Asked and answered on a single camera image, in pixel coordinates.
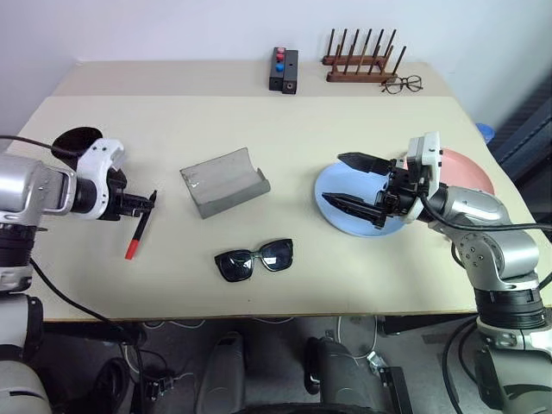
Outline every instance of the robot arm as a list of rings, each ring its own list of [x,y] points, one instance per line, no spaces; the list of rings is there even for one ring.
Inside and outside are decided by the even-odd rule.
[[[504,205],[483,191],[439,183],[439,136],[411,141],[408,171],[397,160],[348,153],[339,159],[365,173],[388,175],[375,204],[348,194],[325,193],[336,208],[368,220],[377,228],[386,218],[421,220],[448,236],[474,287],[477,326],[486,346],[476,356],[480,396],[507,413],[551,412],[552,327],[545,317],[535,267],[538,249],[522,230],[479,231],[475,226],[511,224]],[[452,228],[434,220],[464,224]]]
[[[73,169],[0,154],[2,413],[50,413],[38,377],[22,363],[25,349],[37,345],[42,332],[41,301],[21,293],[31,285],[33,269],[29,261],[42,215],[73,214],[84,219],[117,221],[121,215],[140,216],[154,207],[148,198],[124,193],[127,180],[120,170],[122,144],[101,138],[95,131],[100,137],[93,140],[78,162],[58,157]]]

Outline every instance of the tabletop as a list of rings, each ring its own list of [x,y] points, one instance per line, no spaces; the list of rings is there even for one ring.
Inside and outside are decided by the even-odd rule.
[[[69,297],[107,317],[474,311],[473,288],[452,260],[443,235],[423,223],[385,237],[347,235],[325,221],[314,201],[317,175],[338,154],[396,157],[410,138],[427,131],[439,131],[443,147],[465,154],[486,171],[514,223],[532,221],[477,128],[428,66],[411,66],[426,71],[423,93],[391,97],[377,85],[328,85],[323,78],[327,69],[314,64],[299,72],[297,96],[266,91],[260,83],[261,74],[267,77],[261,63],[254,70],[240,62],[219,62],[224,70],[204,71],[204,78],[197,75],[197,62],[158,64],[165,69],[146,70],[137,62],[114,63],[111,69],[110,63],[94,64],[96,72],[89,64],[80,66],[21,131],[52,142],[71,128],[99,128],[126,149],[122,169],[128,192],[147,196],[158,190],[131,261],[124,255],[136,219],[113,223],[43,217],[48,232],[37,235],[33,256]],[[142,72],[136,75],[132,67],[142,67]],[[240,70],[244,67],[254,74],[252,84]],[[186,78],[186,68],[197,76],[179,78]],[[168,73],[179,78],[175,91],[166,87]],[[220,86],[217,94],[213,78]],[[241,147],[249,149],[272,190],[203,220],[179,170]],[[41,148],[17,142],[9,151],[61,166]],[[537,270],[543,278],[552,269],[552,250],[541,231],[530,234],[541,252]],[[276,238],[293,239],[292,267],[270,273],[257,266],[250,280],[234,284],[220,276],[215,255],[254,249]],[[42,300],[47,320],[89,318],[62,303],[36,277],[28,292]],[[544,292],[543,299],[551,305],[552,292]]]

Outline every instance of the metal holder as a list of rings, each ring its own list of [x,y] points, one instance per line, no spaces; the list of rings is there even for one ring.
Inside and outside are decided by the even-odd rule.
[[[384,84],[389,79],[395,79],[397,77],[397,69],[400,64],[403,56],[405,55],[406,46],[403,47],[397,63],[393,68],[392,72],[386,72],[387,62],[391,58],[393,51],[393,39],[397,33],[397,29],[394,29],[391,38],[387,43],[386,50],[383,54],[380,53],[380,43],[383,38],[384,29],[381,29],[378,36],[378,41],[373,50],[372,54],[367,55],[368,42],[370,41],[370,36],[372,30],[368,30],[366,40],[364,41],[364,46],[362,47],[362,52],[359,55],[354,54],[354,48],[356,47],[356,42],[359,37],[359,29],[356,29],[354,33],[354,39],[348,49],[347,56],[343,56],[342,52],[345,48],[345,40],[347,38],[347,29],[343,30],[343,35],[340,43],[336,47],[336,53],[331,54],[332,43],[334,41],[334,35],[336,30],[331,29],[331,35],[329,37],[328,52],[322,58],[322,64],[325,66],[332,66],[331,71],[328,72],[326,76],[326,81],[328,82],[370,82],[370,83],[380,83]],[[338,69],[338,66],[345,66],[342,71]],[[350,66],[356,66],[356,70],[349,70]],[[363,66],[369,66],[367,71],[362,71]]]
[[[202,218],[270,191],[260,169],[255,170],[247,148],[180,170]]]

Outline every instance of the pink plate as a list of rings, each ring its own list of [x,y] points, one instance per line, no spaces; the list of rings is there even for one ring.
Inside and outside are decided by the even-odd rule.
[[[444,148],[442,151],[441,182],[494,194],[492,182],[485,171],[466,155],[452,149]]]

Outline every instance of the black cable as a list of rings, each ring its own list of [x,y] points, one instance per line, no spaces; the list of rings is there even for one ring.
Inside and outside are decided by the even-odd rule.
[[[66,155],[68,157],[80,157],[81,153],[75,153],[74,151],[67,151],[66,149],[55,147],[53,145],[45,144],[44,142],[31,140],[29,138],[23,138],[22,136],[16,136],[16,135],[0,135],[0,140],[11,140],[11,141],[19,141],[19,142],[26,142],[27,144],[36,145],[37,147],[43,147],[47,148],[53,151],[56,151],[59,154]]]
[[[538,288],[540,290],[544,289],[546,286],[549,285],[551,281],[552,281],[552,272],[550,272],[550,274],[546,278],[544,278],[541,283],[538,284]]]
[[[466,328],[470,323],[473,323],[475,321],[475,317],[469,318],[464,323],[461,323],[455,331],[452,333],[452,335],[448,338],[447,343],[445,343],[445,348],[442,351],[442,379],[445,383],[445,388],[447,389],[448,398],[450,399],[450,404],[455,408],[456,414],[463,414],[460,406],[458,405],[458,401],[456,401],[455,393],[452,390],[452,386],[450,384],[450,377],[449,377],[449,350],[450,346],[452,345],[452,342],[456,338],[458,334],[460,334],[464,328]]]
[[[450,253],[452,254],[452,258],[455,260],[455,262],[458,263],[458,266],[465,269],[462,260],[460,260],[458,254],[456,254],[456,245],[454,243],[450,243]]]
[[[149,349],[140,349],[140,352],[142,352],[143,354],[150,354],[150,355],[156,356],[163,363],[163,366],[165,367],[165,371],[169,370],[169,364],[166,361],[165,357],[163,357],[163,355],[155,351],[150,351]]]
[[[450,227],[451,229],[462,230],[462,231],[511,231],[511,230],[530,230],[530,229],[539,229],[543,231],[552,231],[552,224],[547,223],[524,223],[524,224],[500,224],[497,226],[477,226],[477,225],[467,225],[453,223],[441,216],[430,204],[428,196],[424,193],[418,194],[422,200],[423,207],[427,213],[434,220],[438,221],[445,226]]]
[[[122,335],[122,337],[132,345],[132,347],[135,349],[135,352],[136,352],[136,362],[138,365],[138,371],[140,372],[139,384],[140,384],[141,409],[144,410],[144,408],[146,407],[146,383],[144,382],[144,375],[143,375],[144,373],[143,361],[141,358],[140,349],[138,348],[137,344],[133,340],[132,336],[129,335],[129,333],[125,330],[125,328],[120,324],[111,321],[107,317],[104,317],[99,313],[95,312],[94,310],[90,310],[85,306],[83,306],[82,304],[78,304],[74,300],[67,297],[62,291],[60,291],[52,283],[52,281],[46,276],[46,274],[42,272],[42,269],[32,258],[30,259],[30,264],[33,267],[34,271],[40,276],[42,281],[46,284],[46,286],[48,286],[50,290],[52,290],[52,292],[55,293],[57,296],[59,296],[64,302],[67,302],[71,306],[77,308],[80,311],[83,311],[84,313],[90,315],[91,317],[95,317],[99,321],[107,323],[111,328],[118,331]]]
[[[460,338],[460,342],[458,342],[458,360],[460,361],[460,365],[462,365],[462,368],[464,369],[466,375],[470,378],[470,380],[474,382],[474,384],[477,385],[477,379],[475,378],[475,375],[469,370],[466,362],[464,361],[464,345],[466,344],[466,340],[468,339],[468,337],[473,334],[476,328],[477,324],[473,323],[472,326],[470,326],[469,329],[464,332],[462,338]]]

